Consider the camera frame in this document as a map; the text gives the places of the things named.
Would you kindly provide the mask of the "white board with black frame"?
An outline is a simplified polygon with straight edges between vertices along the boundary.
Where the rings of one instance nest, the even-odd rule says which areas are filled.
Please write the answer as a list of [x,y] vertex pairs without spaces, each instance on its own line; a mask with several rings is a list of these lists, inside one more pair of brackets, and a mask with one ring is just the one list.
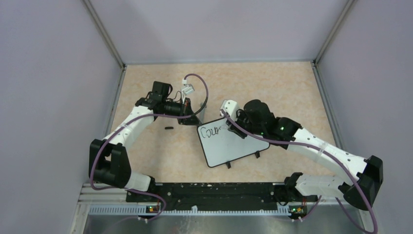
[[258,155],[270,144],[251,136],[241,138],[228,130],[226,118],[216,119],[197,127],[207,166],[210,168],[226,164],[249,155]]

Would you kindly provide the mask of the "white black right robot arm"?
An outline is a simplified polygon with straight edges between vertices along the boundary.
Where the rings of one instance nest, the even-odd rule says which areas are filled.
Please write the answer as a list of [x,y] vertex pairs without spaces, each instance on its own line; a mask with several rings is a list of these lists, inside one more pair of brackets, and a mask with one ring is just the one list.
[[229,131],[241,138],[254,139],[308,157],[333,172],[332,176],[293,173],[284,181],[286,196],[298,201],[303,196],[325,195],[344,199],[360,210],[372,208],[383,183],[383,161],[372,155],[357,156],[315,136],[300,123],[276,117],[259,99],[240,108],[234,100],[223,101],[221,116]]

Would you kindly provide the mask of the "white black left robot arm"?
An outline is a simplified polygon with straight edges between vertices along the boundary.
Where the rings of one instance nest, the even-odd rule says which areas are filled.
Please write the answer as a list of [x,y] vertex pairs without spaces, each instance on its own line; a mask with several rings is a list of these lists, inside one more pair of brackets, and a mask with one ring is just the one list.
[[180,100],[175,102],[169,98],[172,86],[155,81],[152,91],[135,103],[128,117],[112,133],[91,142],[89,177],[92,182],[137,190],[138,196],[147,202],[154,199],[156,188],[150,185],[151,177],[132,171],[127,150],[158,117],[176,118],[183,125],[200,125],[187,98],[194,88],[186,80],[182,83]]

